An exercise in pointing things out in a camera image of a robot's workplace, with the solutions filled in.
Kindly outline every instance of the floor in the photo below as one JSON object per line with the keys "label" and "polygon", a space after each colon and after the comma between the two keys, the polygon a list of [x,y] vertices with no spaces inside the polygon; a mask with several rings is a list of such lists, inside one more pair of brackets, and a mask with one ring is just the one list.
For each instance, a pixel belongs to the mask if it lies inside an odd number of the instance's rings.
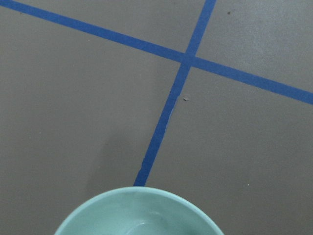
{"label": "floor", "polygon": [[226,235],[313,231],[311,0],[0,6],[0,234],[132,185]]}

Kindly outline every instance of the mint green bowl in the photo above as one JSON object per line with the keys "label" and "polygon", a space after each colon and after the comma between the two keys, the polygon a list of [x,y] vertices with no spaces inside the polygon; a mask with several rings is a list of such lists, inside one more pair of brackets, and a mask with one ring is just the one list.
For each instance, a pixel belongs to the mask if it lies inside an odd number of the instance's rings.
{"label": "mint green bowl", "polygon": [[74,210],[55,235],[223,235],[185,199],[156,188],[102,193]]}

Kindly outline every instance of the bowl rim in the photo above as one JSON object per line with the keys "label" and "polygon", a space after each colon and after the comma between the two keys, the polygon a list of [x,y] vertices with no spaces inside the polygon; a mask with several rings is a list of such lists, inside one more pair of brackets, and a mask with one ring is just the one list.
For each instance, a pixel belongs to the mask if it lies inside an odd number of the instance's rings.
{"label": "bowl rim", "polygon": [[215,224],[215,222],[208,216],[206,215],[203,211],[201,211],[198,207],[196,207],[194,204],[191,202],[187,201],[186,199],[168,192],[164,191],[162,189],[158,188],[150,188],[150,187],[141,187],[141,186],[132,186],[132,187],[125,187],[125,188],[116,188],[110,191],[106,191],[104,193],[101,193],[88,201],[84,202],[81,204],[79,207],[77,207],[75,210],[73,210],[69,216],[61,223],[57,231],[55,232],[54,235],[60,235],[63,229],[66,227],[66,225],[75,217],[77,216],[80,212],[82,212],[84,209],[92,205],[93,203],[102,200],[105,197],[109,197],[115,194],[120,194],[120,193],[129,193],[129,192],[143,192],[143,193],[152,193],[156,195],[160,195],[163,197],[170,198],[174,201],[177,201],[181,203],[182,205],[186,206],[188,209],[192,210],[195,212],[197,215],[199,215],[207,224],[211,226],[211,228],[216,232],[217,235],[224,235],[221,229]]}

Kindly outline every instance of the blue tape line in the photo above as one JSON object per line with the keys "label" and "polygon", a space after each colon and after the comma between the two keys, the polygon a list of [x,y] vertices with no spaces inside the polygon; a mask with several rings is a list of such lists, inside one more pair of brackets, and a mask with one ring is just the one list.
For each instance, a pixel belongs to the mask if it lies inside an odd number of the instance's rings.
{"label": "blue tape line", "polygon": [[[215,1],[211,1],[209,4],[206,4],[202,11],[206,8],[208,12],[212,12]],[[12,0],[0,0],[0,6],[10,8],[12,10],[20,11],[25,14],[35,16],[47,21],[54,22],[56,24],[61,24],[73,29],[80,30],[85,33],[89,33],[104,39],[108,39],[117,43],[121,43],[123,45],[127,45],[133,48],[137,48],[142,51],[146,51],[148,53],[152,53],[154,55],[158,55],[164,57],[166,59],[174,60],[177,62],[182,62],[183,60],[186,63],[192,63],[191,66],[196,67],[201,70],[205,70],[211,73],[215,73],[221,76],[225,76],[231,78],[236,81],[240,81],[270,92],[274,92],[277,94],[284,95],[289,98],[293,98],[308,104],[312,103],[313,93],[301,90],[295,87],[291,87],[285,85],[283,83],[275,82],[263,77],[255,76],[253,74],[249,74],[240,70],[236,70],[227,66],[223,66],[211,61],[207,61],[201,58],[194,57],[195,48],[197,48],[200,44],[200,40],[198,38],[201,37],[199,32],[196,30],[196,34],[193,34],[191,41],[195,41],[194,43],[189,44],[189,47],[186,53],[182,53],[176,50],[172,50],[166,47],[162,47],[153,43],[149,43],[140,39],[136,39],[121,33],[117,33],[105,28],[101,28],[89,23],[85,23],[82,21],[78,21],[75,19],[71,19],[62,15],[58,15],[49,11],[45,11],[33,6],[29,6],[26,4],[22,4]],[[199,18],[199,21],[205,21],[205,17]]]}
{"label": "blue tape line", "polygon": [[13,0],[0,0],[0,6],[20,11],[25,14],[35,16],[60,25],[64,25],[73,29],[77,29],[79,31],[108,39],[126,46],[130,46],[154,55],[158,55],[166,59],[181,62],[181,67],[177,73],[170,95],[166,101],[165,107],[156,126],[155,133],[148,147],[145,159],[142,163],[142,168],[139,171],[134,184],[138,186],[144,186],[149,176],[160,144],[163,140],[166,126],[175,106],[175,102],[181,93],[182,87],[191,66],[313,105],[313,93],[311,92],[195,57],[204,30],[213,11],[215,2],[215,0],[207,0],[205,2],[186,53],[162,47],[153,43],[146,42],[144,40],[117,33],[89,23],[71,19],[69,17],[58,15]]}
{"label": "blue tape line", "polygon": [[185,84],[186,78],[190,71],[190,67],[192,65],[192,61],[199,48],[202,36],[209,22],[215,2],[216,2],[215,0],[206,0],[204,3],[204,6],[202,8],[202,11],[196,24],[196,28],[190,39],[185,56],[180,65],[179,71],[176,75],[170,94],[163,108],[161,117],[156,125],[156,129],[150,141],[146,155],[142,161],[141,169],[137,174],[134,186],[145,186],[147,182],[151,168],[156,159],[157,152],[163,141],[167,124],[170,120],[177,98],[179,97],[182,88]]}
{"label": "blue tape line", "polygon": [[313,93],[196,57],[192,66],[276,94],[313,104]]}
{"label": "blue tape line", "polygon": [[184,53],[172,50],[166,47],[162,47],[153,43],[146,42],[141,39],[133,38],[121,33],[111,31],[109,29],[101,28],[89,23],[78,21],[66,16],[58,15],[49,11],[45,11],[33,6],[29,6],[23,3],[19,3],[12,0],[0,0],[0,5],[12,10],[20,11],[25,14],[35,16],[50,22],[54,22],[60,25],[64,25],[79,31],[89,33],[104,39],[108,39],[123,45],[127,45],[145,52],[152,53],[170,60],[181,62]]}

